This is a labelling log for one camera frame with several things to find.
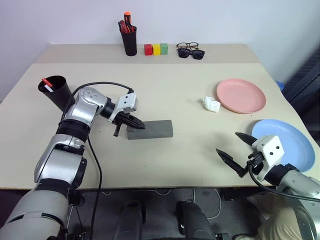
glasses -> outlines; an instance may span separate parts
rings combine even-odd
[[[205,51],[199,50],[198,46],[199,44],[197,42],[180,42],[176,45],[180,58],[185,59],[189,57],[189,55],[192,55],[194,59],[201,60],[205,55]]]

blue plate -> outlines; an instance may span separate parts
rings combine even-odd
[[[283,146],[284,155],[281,164],[291,164],[300,172],[308,171],[315,163],[315,151],[302,132],[294,126],[275,119],[259,121],[252,129],[252,136],[261,138],[277,135]]]

yellow block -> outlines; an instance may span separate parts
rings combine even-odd
[[[160,44],[152,44],[152,52],[153,56],[158,56],[161,54]]]

red block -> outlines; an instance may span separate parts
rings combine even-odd
[[[146,56],[152,55],[152,44],[144,45],[144,55]]]

khaki pants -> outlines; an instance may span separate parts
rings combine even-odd
[[[260,196],[257,208],[271,217],[258,228],[254,240],[302,240],[296,214],[282,196],[272,193]]]

